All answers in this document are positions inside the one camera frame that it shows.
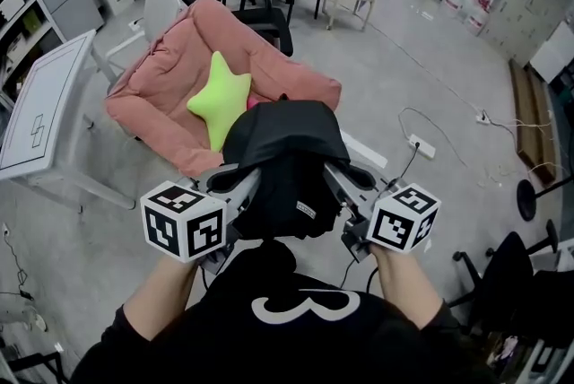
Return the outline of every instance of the black t-shirt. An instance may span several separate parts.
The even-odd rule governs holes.
[[[380,298],[302,275],[285,289],[213,291],[151,342],[123,309],[72,377],[84,382],[197,382],[373,377],[379,382],[492,383],[461,346],[443,305],[423,330]]]

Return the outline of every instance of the pink cushion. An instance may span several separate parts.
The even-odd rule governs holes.
[[[186,108],[206,84],[215,50],[234,74],[251,73],[255,101],[321,100],[335,109],[341,84],[292,62],[215,0],[197,0],[119,79],[106,98],[109,115],[182,173],[222,163],[207,128]]]
[[[258,99],[256,99],[255,97],[249,97],[249,98],[248,98],[248,109],[252,109],[252,108],[255,107],[258,103],[259,103],[259,100],[258,100]]]

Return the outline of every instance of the lime green star pillow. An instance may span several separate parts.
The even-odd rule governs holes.
[[[219,51],[213,52],[205,87],[187,102],[187,109],[203,118],[212,151],[223,148],[231,126],[247,108],[251,74],[233,74]]]

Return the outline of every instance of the number 3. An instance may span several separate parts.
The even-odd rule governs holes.
[[[310,310],[321,317],[323,320],[336,322],[353,314],[361,304],[361,297],[355,292],[339,292],[336,290],[300,290],[300,292],[342,293],[347,295],[349,302],[345,307],[339,310],[331,310],[325,306],[317,304],[310,298],[307,298],[299,306],[291,310],[287,310],[285,312],[271,312],[265,308],[265,303],[269,301],[269,298],[257,298],[251,302],[251,309],[253,310],[255,316],[262,322],[265,322],[269,325],[282,325],[284,323],[289,323],[295,319],[298,319]]]

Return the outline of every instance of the desk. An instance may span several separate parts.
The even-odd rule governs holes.
[[[34,62],[6,128],[0,152],[0,180],[12,179],[31,188],[25,179],[33,181],[38,175],[49,179],[57,177],[116,205],[133,209],[133,199],[102,185],[56,156],[57,151],[62,151],[57,150],[59,145],[68,143],[73,149],[77,134],[93,124],[83,113],[81,118],[77,117],[77,105],[79,83],[89,79],[93,71],[85,67],[88,55],[92,53],[97,62],[100,60],[92,48],[95,35],[94,30],[88,31]],[[63,123],[72,125],[75,130],[65,140],[58,140]],[[41,188],[33,190],[77,212],[82,211],[82,206],[73,201]]]

